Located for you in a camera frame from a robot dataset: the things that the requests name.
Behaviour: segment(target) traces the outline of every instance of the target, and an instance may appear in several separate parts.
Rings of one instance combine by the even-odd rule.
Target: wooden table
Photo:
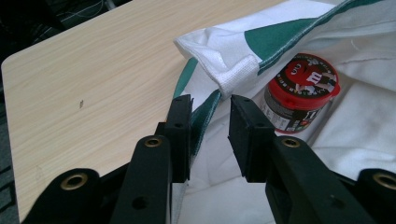
[[[173,39],[273,1],[135,0],[2,65],[20,218],[57,175],[104,175],[166,117],[186,63]]]

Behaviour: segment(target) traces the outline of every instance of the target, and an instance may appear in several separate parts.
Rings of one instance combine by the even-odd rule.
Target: green stripe
[[[184,88],[186,88],[187,83],[189,83],[192,73],[194,72],[197,64],[198,61],[195,58],[190,58],[187,61],[186,66],[184,66],[184,69],[181,72],[180,78],[178,79],[178,82],[176,84],[174,98],[180,96],[180,94],[184,91]]]
[[[259,66],[263,70],[274,65],[288,49],[291,49],[303,37],[304,30],[316,19],[288,21],[265,26],[245,32],[248,46],[262,61]]]
[[[219,90],[213,91],[203,104],[198,106],[191,115],[191,154],[198,152],[204,134],[216,107],[219,104],[221,93]]]

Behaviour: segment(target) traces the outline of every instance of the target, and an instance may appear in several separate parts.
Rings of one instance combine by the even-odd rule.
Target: white cloth
[[[392,21],[394,13],[385,14],[389,10],[395,12],[396,7],[388,7],[389,2],[375,4],[377,13],[370,13],[375,14],[374,20],[365,18],[369,16],[368,10],[351,9],[348,17],[335,16],[329,26],[333,30],[316,28],[259,78],[260,58],[248,47],[243,31],[315,18],[334,5],[291,0],[175,40],[186,58],[193,56],[199,62],[183,91],[194,98],[193,109],[216,89],[220,89],[224,99],[192,166],[179,223],[272,222],[272,217],[267,216],[270,211],[264,186],[250,186],[240,177],[227,139],[230,102],[226,99],[235,93],[253,98],[259,104],[260,90],[288,58],[300,51],[324,55],[341,72],[342,92],[332,104],[326,105],[308,130],[295,135],[307,141],[331,169],[350,178],[356,178],[359,170],[369,167],[396,172],[396,149],[392,145],[396,137],[396,116],[393,116],[396,23]],[[361,21],[375,23],[364,27],[359,25]]]
[[[396,92],[355,82],[312,148],[330,169],[351,179],[365,168],[396,173],[395,109]]]

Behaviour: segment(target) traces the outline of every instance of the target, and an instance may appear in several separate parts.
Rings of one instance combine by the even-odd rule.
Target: bolt hole
[[[146,140],[145,146],[146,147],[158,147],[161,145],[163,141],[160,138],[150,138]]]
[[[61,183],[61,188],[64,190],[79,189],[87,183],[88,177],[84,173],[70,175]]]
[[[299,147],[300,142],[291,138],[285,138],[282,140],[283,145],[287,147]]]
[[[142,210],[149,206],[149,198],[148,197],[137,197],[132,201],[132,208],[136,210]]]
[[[376,183],[387,189],[396,190],[396,178],[391,175],[377,173],[373,176]]]

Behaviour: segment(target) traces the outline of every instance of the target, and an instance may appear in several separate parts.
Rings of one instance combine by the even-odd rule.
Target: m&m's container
[[[277,131],[297,133],[339,92],[335,69],[318,56],[300,53],[268,83],[262,111]]]

